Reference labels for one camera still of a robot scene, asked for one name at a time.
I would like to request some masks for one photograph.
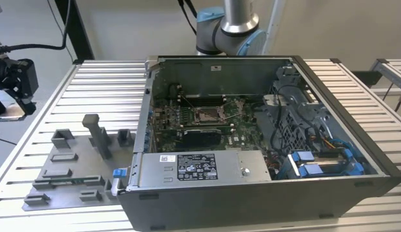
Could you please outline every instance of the sticker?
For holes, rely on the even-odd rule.
[[[210,67],[210,71],[220,71],[222,70],[222,66],[211,66]]]
[[[160,162],[175,162],[175,156],[160,155]]]
[[[216,180],[218,168],[214,154],[177,155],[177,180]]]

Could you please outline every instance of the yellow wire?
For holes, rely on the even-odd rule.
[[[322,139],[322,140],[331,148],[335,148],[335,146],[326,139]]]

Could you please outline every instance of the cable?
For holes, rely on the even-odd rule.
[[[193,34],[196,35],[195,29],[193,29],[193,27],[192,27],[192,25],[191,25],[191,23],[189,23],[188,17],[187,17],[187,13],[185,13],[185,10],[184,10],[184,3],[183,3],[183,0],[177,0],[177,2],[179,2],[179,6],[180,6],[180,9],[181,9],[184,18],[185,18],[185,20],[187,20],[188,26],[189,26],[189,28],[191,28]]]
[[[16,143],[13,143],[13,142],[10,142],[10,141],[8,141],[8,140],[4,140],[4,139],[1,139],[1,138],[0,138],[0,141],[1,141],[1,142],[5,142],[5,143],[8,143],[8,144],[16,145]]]
[[[192,17],[197,18],[197,12],[195,11],[195,8],[193,8],[191,0],[184,0],[184,2],[187,4],[187,6],[188,6],[188,9],[191,11]]]
[[[276,131],[279,130],[280,116],[282,116],[282,105],[280,105],[280,100],[279,100],[279,98],[276,98],[276,100],[278,100],[278,115],[276,115],[275,128],[274,128],[272,133],[271,133],[271,135],[270,135],[270,140],[268,140],[268,142],[270,142],[271,148],[278,152],[278,154],[282,155],[282,156],[286,156],[286,155],[283,154],[282,150],[280,150],[280,149],[276,149],[275,146],[274,146],[274,144],[272,144],[272,140],[274,140]]]
[[[283,86],[280,86],[280,88],[279,88],[278,91],[275,92],[275,97],[276,97],[276,95],[279,95],[280,89],[282,89],[283,87],[294,87],[294,88],[296,88],[299,91],[302,91],[300,88],[299,88],[298,86],[294,86],[294,85],[283,85]],[[314,129],[314,131],[315,131],[315,136],[316,136],[316,142],[322,144],[322,138],[320,138],[320,132],[319,132],[319,129],[318,129],[318,128],[314,126],[314,124],[312,124],[312,123],[302,116],[302,114],[300,114],[298,108],[295,109],[295,112],[296,112],[296,115],[299,116],[299,118],[302,119],[302,121],[303,121],[303,122]]]
[[[398,111],[399,106],[401,106],[401,101],[397,103],[395,110],[394,110],[395,112]]]
[[[308,129],[310,129],[310,128],[311,128],[311,127],[306,127],[304,130],[303,130],[304,144],[308,146],[308,148],[310,148],[312,151],[315,151],[316,148],[315,148],[314,144],[311,143],[310,135],[308,135]]]
[[[347,147],[347,149],[350,150],[350,152],[351,152],[352,154],[355,154],[355,150],[354,150],[351,144],[347,143],[347,142],[344,142],[342,139],[331,139],[331,140],[328,140],[328,142],[330,142],[331,144],[332,144],[334,142],[338,142],[338,143],[343,144],[343,145]]]
[[[55,15],[55,13],[53,13],[53,10],[52,10],[49,0],[47,0],[47,3],[48,3],[49,11],[51,11],[51,14],[52,14],[52,17],[53,17],[53,21],[55,21],[55,23],[56,23],[56,25],[57,25],[57,29],[59,29],[60,35],[63,36],[63,39],[64,39],[64,32],[63,32],[63,29],[61,29],[60,26],[59,26],[57,18],[56,18],[56,15]],[[65,49],[67,49],[68,55],[69,55],[69,57],[71,57],[71,62],[73,62],[73,58],[72,58],[72,55],[71,55],[71,52],[69,52],[67,46],[65,46]]]
[[[330,144],[330,142],[326,139],[322,139],[322,140],[331,148],[335,148],[335,146],[332,144]]]
[[[290,146],[290,142],[283,146],[283,141],[284,141],[284,139],[283,139],[283,134],[284,134],[284,132],[286,132],[286,129],[288,128],[288,125],[286,125],[284,127],[283,127],[283,129],[282,129],[282,131],[280,131],[280,149],[283,150],[283,149],[286,149],[288,146]]]
[[[13,45],[13,46],[1,46],[0,47],[0,53],[6,53],[6,52],[12,52],[12,51],[21,50],[21,49],[28,49],[28,48],[43,48],[43,49],[51,49],[51,50],[63,50],[65,48],[65,44],[67,44],[67,25],[68,25],[68,20],[69,20],[71,1],[72,0],[68,0],[67,16],[65,16],[65,27],[64,27],[64,33],[63,33],[63,44],[61,44],[61,46],[51,46],[51,45],[36,44],[36,43],[20,44],[20,45]]]
[[[389,93],[389,90],[390,90],[390,89],[391,89],[391,87],[393,87],[393,84],[394,84],[394,83],[391,83],[391,84],[390,84],[390,86],[389,86],[389,88],[387,88],[387,90],[386,90],[386,92],[385,92],[385,95],[383,95],[382,101],[385,101],[386,95],[387,95],[387,93]]]

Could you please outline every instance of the black cable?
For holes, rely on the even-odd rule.
[[[280,125],[280,116],[282,116],[282,105],[280,105],[280,100],[279,100],[279,98],[276,98],[276,100],[278,100],[278,116],[276,116],[275,127],[274,127],[272,133],[271,133],[271,135],[270,135],[270,140],[268,140],[268,142],[270,142],[271,148],[278,152],[278,154],[282,155],[282,156],[286,156],[286,155],[283,154],[282,150],[280,150],[280,149],[276,149],[275,146],[274,146],[274,144],[272,144],[272,140],[274,140],[274,137],[275,137],[275,134],[276,134],[276,130],[279,129],[279,125]]]
[[[398,111],[399,106],[401,106],[401,101],[397,103],[397,106],[395,106],[395,112]]]
[[[61,44],[61,46],[51,46],[51,45],[36,44],[36,43],[20,44],[20,45],[13,45],[13,46],[1,46],[0,47],[0,53],[6,53],[6,52],[12,52],[12,51],[21,50],[21,49],[28,49],[28,48],[43,48],[43,49],[51,49],[51,50],[63,50],[65,48],[65,44],[67,44],[67,25],[68,25],[68,20],[69,20],[71,1],[72,0],[68,0],[67,16],[65,16],[65,27],[64,27],[64,33],[63,33],[63,44]]]
[[[60,26],[59,26],[57,18],[56,18],[56,15],[55,15],[55,13],[53,13],[53,10],[52,10],[49,0],[47,0],[47,3],[48,3],[49,11],[51,11],[51,13],[52,13],[53,21],[55,21],[55,23],[56,23],[56,25],[57,25],[57,29],[59,29],[60,35],[63,36],[63,39],[64,39],[64,32],[63,32],[63,29],[61,29]],[[69,57],[71,57],[71,62],[73,62],[73,58],[72,58],[72,55],[71,55],[71,52],[69,52],[67,46],[65,46],[65,49],[67,49],[68,55],[69,55]]]
[[[188,6],[188,9],[191,11],[192,17],[197,18],[197,12],[195,11],[195,8],[193,8],[191,0],[184,0],[184,2],[187,4],[187,6]]]
[[[280,136],[282,136],[280,137],[280,150],[286,149],[290,146],[290,142],[283,146],[283,141],[284,141],[283,134],[284,134],[287,128],[288,128],[288,125],[286,125],[280,131]]]
[[[271,148],[280,154],[280,155],[284,155],[282,154],[282,150],[275,148],[274,147],[274,144],[272,144],[272,140],[274,140],[274,136],[276,134],[276,131],[279,130],[279,124],[280,124],[280,114],[282,114],[282,105],[280,105],[280,100],[279,100],[279,92],[280,92],[280,89],[283,87],[294,87],[296,89],[300,90],[300,88],[298,86],[294,86],[294,85],[283,85],[280,86],[280,88],[275,91],[275,94],[274,94],[274,98],[278,100],[278,116],[276,116],[276,122],[275,122],[275,128],[274,128],[274,131],[271,133],[271,136],[270,136],[270,146]],[[296,115],[298,117],[302,119],[302,121],[308,125],[308,128],[312,128],[314,131],[315,131],[315,136],[316,136],[316,140],[318,142],[320,143],[322,142],[322,138],[320,138],[320,132],[319,132],[319,129],[314,126],[314,124],[302,116],[302,114],[299,113],[298,109],[295,110],[296,111]]]
[[[189,26],[189,28],[191,28],[193,34],[196,35],[195,29],[193,29],[193,27],[192,27],[192,25],[191,25],[191,23],[189,23],[188,17],[187,17],[187,13],[185,13],[185,10],[184,10],[184,3],[183,3],[183,0],[177,0],[177,2],[179,2],[179,6],[180,6],[180,9],[181,9],[184,18],[185,18],[185,20],[187,20],[188,26]]]
[[[389,88],[387,88],[387,90],[386,90],[386,92],[385,92],[385,95],[383,95],[382,101],[385,101],[386,95],[387,95],[387,93],[389,93],[389,90],[390,90],[390,89],[391,89],[391,87],[393,87],[393,84],[394,84],[394,83],[391,83],[391,84],[390,84],[390,86],[389,86]]]
[[[4,139],[1,139],[1,138],[0,138],[0,141],[1,141],[1,142],[5,142],[5,143],[8,143],[8,144],[16,145],[16,143],[13,143],[13,142],[10,142],[10,141],[8,141],[8,140],[4,140]]]
[[[308,134],[308,129],[310,129],[310,128],[311,128],[311,127],[307,127],[307,128],[304,128],[304,130],[303,130],[303,135],[304,135],[304,138],[306,138],[304,144],[310,147],[310,149],[311,149],[312,151],[315,151],[316,148],[314,147],[314,144],[311,143],[311,140],[310,140],[310,134]]]

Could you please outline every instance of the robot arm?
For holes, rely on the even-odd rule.
[[[250,0],[224,0],[224,7],[210,7],[196,17],[197,55],[258,55],[266,33],[259,29],[259,17],[251,11]]]
[[[30,99],[37,88],[33,61],[12,60],[4,53],[0,53],[0,90],[14,99],[25,115],[30,115],[36,110]],[[5,107],[0,102],[0,115],[2,113],[5,113]]]

